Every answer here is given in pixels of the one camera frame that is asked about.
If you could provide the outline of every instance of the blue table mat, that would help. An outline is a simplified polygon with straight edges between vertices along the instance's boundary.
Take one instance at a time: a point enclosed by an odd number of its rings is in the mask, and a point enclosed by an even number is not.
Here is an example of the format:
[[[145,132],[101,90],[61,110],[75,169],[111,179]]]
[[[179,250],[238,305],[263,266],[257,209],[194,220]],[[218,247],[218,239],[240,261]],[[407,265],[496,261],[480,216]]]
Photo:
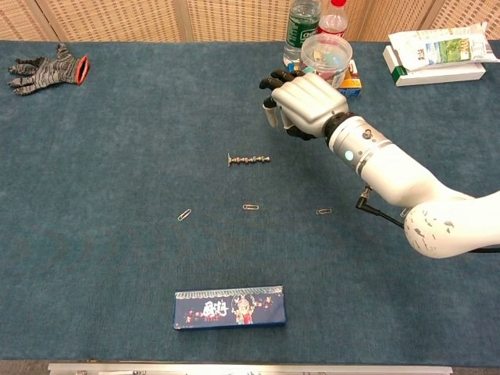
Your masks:
[[[69,43],[81,86],[13,94],[7,67],[55,46],[0,42],[1,359],[500,366],[500,255],[416,253],[324,140],[271,128],[282,43]],[[385,43],[352,46],[353,112],[450,188],[500,189],[500,65],[396,87]],[[266,285],[284,327],[172,328],[175,291]]]

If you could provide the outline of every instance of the gray glove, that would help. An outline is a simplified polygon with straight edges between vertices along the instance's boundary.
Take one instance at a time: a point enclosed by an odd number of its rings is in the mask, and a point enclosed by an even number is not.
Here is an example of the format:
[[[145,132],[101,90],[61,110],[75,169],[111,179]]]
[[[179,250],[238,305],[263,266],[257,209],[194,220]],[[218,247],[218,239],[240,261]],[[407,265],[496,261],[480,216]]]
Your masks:
[[[81,59],[75,59],[62,43],[57,45],[56,50],[56,59],[43,56],[27,60],[16,59],[17,65],[10,66],[9,72],[28,76],[9,82],[9,86],[15,88],[16,94],[32,94],[52,84],[82,84],[84,82],[90,69],[87,55]]]

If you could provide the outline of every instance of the chain of paper clips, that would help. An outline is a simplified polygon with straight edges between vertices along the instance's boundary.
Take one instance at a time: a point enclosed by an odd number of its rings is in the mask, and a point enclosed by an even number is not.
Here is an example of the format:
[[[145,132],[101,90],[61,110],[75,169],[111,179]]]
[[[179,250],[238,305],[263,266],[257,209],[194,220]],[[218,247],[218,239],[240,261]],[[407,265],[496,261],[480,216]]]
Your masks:
[[[231,158],[231,156],[229,155],[229,152],[227,153],[227,166],[230,166],[233,163],[237,163],[237,164],[239,164],[239,163],[248,164],[248,163],[257,163],[257,162],[264,163],[264,162],[269,162],[270,160],[271,160],[271,158],[269,156],[253,156],[250,158],[249,157]],[[259,209],[258,205],[251,205],[248,203],[245,203],[242,207],[243,207],[243,210],[245,210],[245,211],[256,211]],[[177,220],[179,220],[179,221],[185,220],[189,215],[191,215],[191,212],[192,212],[191,209],[185,210],[183,213],[181,213],[177,217]],[[317,209],[316,215],[327,215],[328,213],[331,213],[331,212],[332,212],[331,209]]]

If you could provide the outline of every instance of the packaged item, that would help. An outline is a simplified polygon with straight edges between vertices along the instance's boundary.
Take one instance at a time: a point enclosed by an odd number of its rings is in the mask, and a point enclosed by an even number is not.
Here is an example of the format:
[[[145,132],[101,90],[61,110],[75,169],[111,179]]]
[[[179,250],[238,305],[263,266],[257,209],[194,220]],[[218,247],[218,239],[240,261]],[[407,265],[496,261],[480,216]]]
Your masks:
[[[285,322],[281,285],[175,294],[175,330],[283,325]]]
[[[361,80],[354,60],[349,62],[349,68],[345,73],[345,78],[337,88],[338,92],[346,98],[358,98],[361,95]]]
[[[408,71],[398,60],[390,45],[384,50],[384,59],[396,86],[413,86],[416,84],[443,84],[463,80],[479,80],[486,69],[476,62],[457,66],[442,66],[434,69]]]
[[[499,63],[484,34],[487,23],[468,27],[403,31],[389,35],[407,70],[471,63]]]

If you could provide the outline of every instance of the woven wall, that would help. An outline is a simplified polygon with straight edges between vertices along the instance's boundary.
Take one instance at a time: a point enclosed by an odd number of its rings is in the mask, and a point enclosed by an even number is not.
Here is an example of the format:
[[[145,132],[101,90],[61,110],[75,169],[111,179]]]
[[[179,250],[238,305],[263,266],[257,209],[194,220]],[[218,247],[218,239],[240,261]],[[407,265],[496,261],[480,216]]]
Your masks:
[[[0,0],[0,39],[50,41],[56,36],[34,2]]]
[[[500,0],[446,0],[431,28],[459,27],[487,21],[486,36],[500,39]]]
[[[283,41],[291,0],[0,0],[0,39],[25,41]],[[350,41],[488,21],[500,0],[348,0]]]
[[[65,41],[180,41],[172,0],[38,0]]]
[[[388,35],[394,32],[419,29],[433,2],[434,0],[372,1],[359,40],[388,41]]]
[[[187,0],[195,41],[275,41],[287,30],[289,0]]]

